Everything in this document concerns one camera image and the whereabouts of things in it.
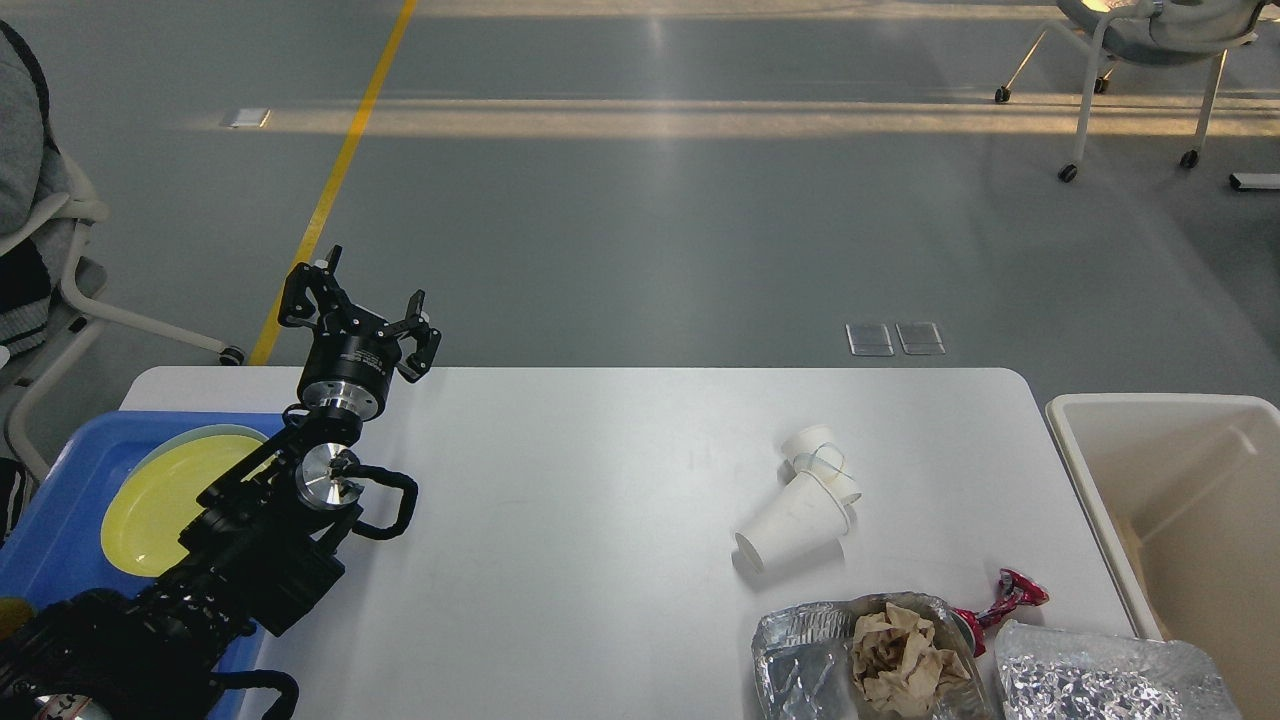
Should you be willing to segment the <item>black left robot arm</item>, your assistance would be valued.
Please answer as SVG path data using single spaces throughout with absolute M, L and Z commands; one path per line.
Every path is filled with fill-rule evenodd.
M 278 320 L 314 340 L 278 433 L 197 497 L 178 536 L 186 556 L 137 596 L 93 588 L 54 603 L 3 642 L 5 719 L 206 719 L 232 691 L 269 689 L 268 719 L 291 719 L 288 673 L 218 665 L 241 637 L 282 635 L 344 575 L 348 536 L 389 541 L 410 527 L 419 486 L 353 451 L 394 375 L 422 379 L 442 333 L 417 290 L 389 322 L 337 281 L 342 249 L 298 263 Z

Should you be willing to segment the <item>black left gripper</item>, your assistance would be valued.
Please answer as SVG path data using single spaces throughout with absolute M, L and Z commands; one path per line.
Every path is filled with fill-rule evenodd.
M 385 340 L 355 334 L 366 329 L 366 319 L 337 281 L 342 254 L 335 243 L 321 261 L 293 266 L 278 324 L 314 334 L 297 388 L 302 406 L 338 407 L 370 421 L 385 411 L 396 370 L 408 383 L 431 370 L 443 334 L 425 310 L 425 290 L 410 296 L 399 320 L 385 324 Z

